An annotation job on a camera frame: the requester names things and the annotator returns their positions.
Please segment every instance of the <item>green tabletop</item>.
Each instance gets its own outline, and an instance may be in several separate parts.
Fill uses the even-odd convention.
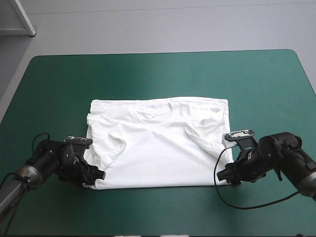
[[[228,99],[231,130],[253,129],[257,139],[290,131],[301,136],[304,150],[316,157],[316,98],[291,50],[38,56],[0,124],[0,174],[14,171],[31,156],[32,139],[40,132],[49,132],[53,140],[85,136],[93,99],[175,96]],[[295,189],[271,171],[255,184],[220,191],[230,202],[248,206]],[[315,235],[315,213],[315,202],[303,196],[242,211],[225,206],[214,187],[96,191],[53,175],[22,199],[9,233]]]

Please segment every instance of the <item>white t-shirt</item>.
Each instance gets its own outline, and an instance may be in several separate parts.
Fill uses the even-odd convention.
[[[87,123],[93,144],[84,157],[106,172],[93,189],[214,185],[230,132],[227,100],[200,97],[93,100]],[[221,160],[218,170],[231,152]]]

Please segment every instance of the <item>gray floor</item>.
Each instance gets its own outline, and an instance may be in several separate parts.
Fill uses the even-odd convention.
[[[316,0],[21,0],[35,37],[0,37],[0,121],[37,55],[294,50],[316,89]]]

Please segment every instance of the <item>black cable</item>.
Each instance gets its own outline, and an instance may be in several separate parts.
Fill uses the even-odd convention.
[[[15,175],[15,173],[8,173],[5,175],[5,177],[3,178],[1,184],[0,184],[0,189],[2,189],[2,185],[5,183],[7,177],[9,177],[10,175]]]
[[[16,173],[8,173],[8,174],[6,174],[5,177],[3,178],[1,184],[0,184],[0,189],[2,189],[2,185],[5,183],[7,177],[9,177],[10,175],[15,175],[15,176],[16,176]],[[9,222],[8,222],[6,228],[5,228],[4,234],[2,234],[2,232],[1,232],[1,230],[0,230],[0,236],[6,236],[6,235],[8,234],[8,231],[9,231],[10,226],[11,226],[11,224],[12,224],[12,221],[13,221],[13,218],[14,218],[14,215],[15,215],[15,212],[16,212],[16,210],[18,209],[18,206],[19,206],[19,204],[20,204],[21,198],[22,198],[22,195],[19,196],[19,200],[18,200],[18,202],[15,204],[15,207],[14,207],[14,210],[13,210],[12,215],[11,215],[11,217],[10,217],[10,220],[9,220]]]
[[[43,135],[47,135],[47,139],[44,140],[44,141],[46,141],[45,144],[44,144],[44,146],[48,143],[48,141],[49,141],[49,139],[50,139],[50,135],[49,135],[47,132],[42,132],[42,133],[38,134],[38,135],[33,139],[33,142],[32,142],[32,151],[33,151],[33,153],[35,152],[35,150],[34,150],[34,142],[35,142],[35,140],[36,140],[37,138],[43,136]]]
[[[10,217],[10,220],[9,220],[9,222],[8,222],[6,228],[5,228],[5,232],[4,232],[3,236],[7,236],[8,232],[9,232],[10,226],[11,226],[11,224],[12,224],[12,221],[13,221],[14,215],[15,215],[15,213],[16,213],[16,210],[17,210],[18,207],[19,207],[19,204],[20,204],[21,199],[22,199],[22,194],[19,196],[19,200],[18,200],[18,202],[16,203],[16,205],[15,205],[15,207],[14,207],[14,210],[13,210],[12,215],[11,215],[11,217]]]
[[[299,193],[301,193],[303,190],[300,190],[300,191],[296,191],[294,193],[292,193],[291,195],[289,196],[286,196],[284,198],[281,198],[279,200],[275,200],[275,201],[271,201],[271,202],[268,202],[268,203],[265,203],[265,204],[262,204],[262,205],[257,205],[257,206],[247,206],[247,207],[241,207],[241,206],[235,206],[235,205],[232,205],[230,203],[228,203],[227,201],[225,201],[223,199],[223,197],[220,195],[219,193],[219,190],[218,190],[218,186],[217,186],[217,183],[216,183],[216,168],[217,168],[217,165],[218,165],[218,162],[220,161],[220,158],[222,156],[222,154],[224,153],[224,151],[226,151],[227,149],[224,149],[218,159],[217,159],[217,162],[215,164],[215,167],[214,167],[214,174],[213,174],[213,178],[214,178],[214,186],[215,186],[215,190],[217,192],[217,195],[218,197],[223,201],[223,203],[225,203],[227,206],[230,206],[232,208],[235,208],[235,209],[239,209],[239,210],[251,210],[251,209],[256,209],[256,208],[261,208],[261,207],[265,207],[265,206],[270,206],[270,205],[273,205],[273,204],[276,204],[276,203],[279,203],[279,202],[282,202],[282,201],[285,201],[285,200],[288,200],[290,199],[291,197],[295,196],[295,195],[298,195]]]

